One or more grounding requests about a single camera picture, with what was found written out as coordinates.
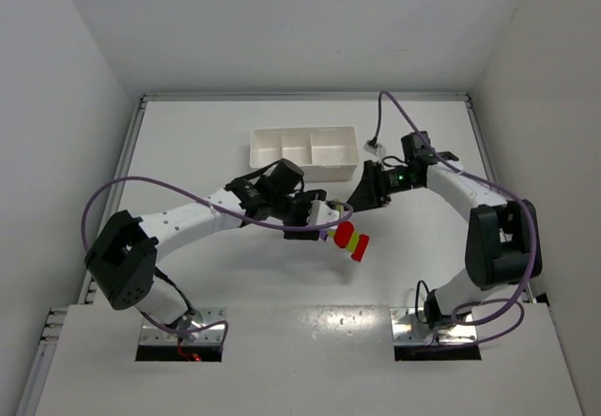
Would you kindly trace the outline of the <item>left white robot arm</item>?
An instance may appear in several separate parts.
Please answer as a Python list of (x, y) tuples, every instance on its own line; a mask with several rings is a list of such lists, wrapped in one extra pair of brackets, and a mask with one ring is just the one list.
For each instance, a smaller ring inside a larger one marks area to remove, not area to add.
[(143, 216), (121, 210), (90, 246), (86, 268), (113, 309), (135, 308), (168, 332), (197, 331), (192, 304), (160, 262), (200, 239), (268, 218), (281, 221), (287, 239), (319, 239), (321, 225), (339, 214), (325, 191), (304, 189), (303, 177), (295, 163), (279, 160), (178, 208)]

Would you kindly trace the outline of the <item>red green lego stack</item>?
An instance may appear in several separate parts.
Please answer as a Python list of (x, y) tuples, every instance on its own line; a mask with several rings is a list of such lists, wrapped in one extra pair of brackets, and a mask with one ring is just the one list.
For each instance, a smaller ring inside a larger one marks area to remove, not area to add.
[(357, 231), (352, 222), (338, 224), (335, 229), (328, 230), (327, 235), (338, 248), (348, 251), (353, 261), (362, 261), (370, 237)]

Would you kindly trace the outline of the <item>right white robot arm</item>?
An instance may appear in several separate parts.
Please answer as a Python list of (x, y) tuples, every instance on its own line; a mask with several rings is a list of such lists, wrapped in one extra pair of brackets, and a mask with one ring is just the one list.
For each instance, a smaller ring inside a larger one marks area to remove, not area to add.
[(427, 189), (451, 205), (468, 224), (464, 269), (446, 285), (427, 292), (424, 323), (430, 329), (449, 325), (498, 287), (519, 285), (530, 270), (543, 269), (536, 209), (469, 178), (455, 154), (435, 153), (428, 133), (401, 138), (404, 163), (387, 169), (382, 162), (363, 163), (361, 180), (347, 202), (356, 212), (387, 206), (392, 195)]

